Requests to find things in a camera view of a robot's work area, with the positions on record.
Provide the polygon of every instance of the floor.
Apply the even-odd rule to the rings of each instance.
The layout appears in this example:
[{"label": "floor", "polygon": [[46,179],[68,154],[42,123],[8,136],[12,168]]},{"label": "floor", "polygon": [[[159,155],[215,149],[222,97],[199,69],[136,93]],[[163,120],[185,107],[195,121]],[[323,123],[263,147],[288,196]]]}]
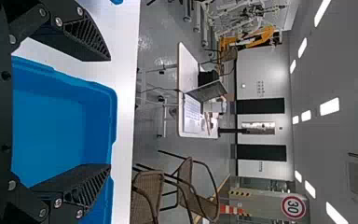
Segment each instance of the floor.
[{"label": "floor", "polygon": [[[138,44],[139,68],[176,63],[178,42],[183,42],[199,62],[206,62],[210,59],[208,53],[201,47],[200,34],[193,33],[192,23],[185,23],[182,18],[183,10],[178,1],[168,3],[158,0],[150,7],[147,7],[144,1],[142,2]],[[167,70],[165,75],[149,73],[147,74],[147,83],[174,89],[176,88],[176,70]],[[228,92],[234,92],[233,76],[225,77],[224,83]],[[148,93],[147,99],[156,102],[157,95]],[[175,101],[174,97],[169,98],[169,103],[175,103]],[[161,113],[161,106],[152,104],[136,110],[133,164],[140,162],[166,172],[172,172],[180,164],[180,161],[158,154],[158,150],[162,149],[206,162],[213,172],[217,185],[227,177],[230,169],[234,170],[235,162],[230,159],[230,145],[235,140],[233,134],[223,134],[217,140],[181,138],[177,135],[176,121],[170,120],[167,122],[167,137],[158,138],[158,133],[161,132]],[[233,128],[234,116],[230,115],[228,111],[219,122],[220,127]],[[197,167],[194,172],[193,182],[199,194],[211,196],[213,188],[207,173]],[[163,201],[163,206],[171,203],[174,203],[174,196]],[[188,217],[183,208],[177,208],[162,212],[160,223],[188,223]]]}]

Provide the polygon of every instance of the cable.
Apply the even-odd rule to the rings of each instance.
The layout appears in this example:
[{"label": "cable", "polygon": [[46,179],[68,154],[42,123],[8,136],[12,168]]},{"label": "cable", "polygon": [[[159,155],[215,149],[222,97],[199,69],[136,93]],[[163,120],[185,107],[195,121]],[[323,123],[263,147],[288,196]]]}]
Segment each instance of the cable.
[{"label": "cable", "polygon": [[144,92],[147,92],[147,91],[153,91],[153,90],[164,90],[164,91],[179,91],[183,94],[185,94],[184,92],[182,92],[181,90],[179,89],[165,89],[165,88],[162,88],[162,87],[155,87],[155,88],[152,88],[152,89],[149,89],[149,90],[145,90],[145,91],[137,91],[137,93],[144,93]]},{"label": "cable", "polygon": [[144,100],[150,104],[154,104],[154,105],[165,105],[165,106],[179,106],[179,105],[173,105],[173,104],[163,104],[162,102],[155,102],[155,101],[149,101],[146,99],[142,99],[142,97],[135,97],[136,99],[140,99],[140,100]]},{"label": "cable", "polygon": [[231,73],[234,71],[234,69],[235,69],[235,65],[232,67],[232,69],[231,69],[231,71],[229,73],[220,75],[220,77],[225,77],[225,76],[231,75]]}]

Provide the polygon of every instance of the black panel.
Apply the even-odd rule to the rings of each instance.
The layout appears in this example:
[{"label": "black panel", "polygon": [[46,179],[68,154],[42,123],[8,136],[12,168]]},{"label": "black panel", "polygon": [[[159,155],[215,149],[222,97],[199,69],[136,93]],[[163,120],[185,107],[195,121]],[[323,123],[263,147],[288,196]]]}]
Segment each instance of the black panel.
[{"label": "black panel", "polygon": [[237,145],[237,159],[250,161],[287,161],[286,146]]},{"label": "black panel", "polygon": [[284,98],[238,100],[237,114],[284,114]]}]

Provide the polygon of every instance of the blue container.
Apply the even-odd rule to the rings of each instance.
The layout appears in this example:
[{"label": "blue container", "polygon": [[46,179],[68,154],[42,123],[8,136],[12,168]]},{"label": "blue container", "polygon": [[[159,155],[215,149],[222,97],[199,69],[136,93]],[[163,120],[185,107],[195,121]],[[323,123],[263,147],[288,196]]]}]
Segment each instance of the blue container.
[{"label": "blue container", "polygon": [[[113,90],[19,57],[12,65],[12,171],[26,187],[79,164],[111,163],[117,131]],[[111,223],[113,187],[109,178],[81,223]]]}]

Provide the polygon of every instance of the white table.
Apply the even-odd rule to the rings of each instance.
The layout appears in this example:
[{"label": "white table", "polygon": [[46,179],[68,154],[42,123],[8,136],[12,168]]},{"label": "white table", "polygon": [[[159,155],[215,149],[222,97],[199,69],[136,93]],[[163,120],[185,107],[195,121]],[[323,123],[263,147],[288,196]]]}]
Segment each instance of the white table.
[{"label": "white table", "polygon": [[95,20],[112,55],[112,62],[82,63],[28,38],[13,55],[37,61],[64,72],[99,82],[118,96],[117,141],[113,145],[112,173],[115,181],[112,223],[130,223],[131,165],[135,107],[136,64],[140,0],[77,0]]},{"label": "white table", "polygon": [[[199,63],[191,55],[191,53],[186,49],[185,45],[180,42],[178,44],[178,64],[177,64],[177,87],[178,90],[182,92],[188,92],[196,89],[199,86],[198,75],[199,75]],[[211,129],[211,134],[208,134],[207,129],[205,128],[200,133],[185,133],[184,132],[184,111],[183,111],[183,94],[178,92],[178,133],[181,137],[192,137],[192,138],[218,138],[217,134],[217,119],[211,118],[213,123],[213,128]]]}]

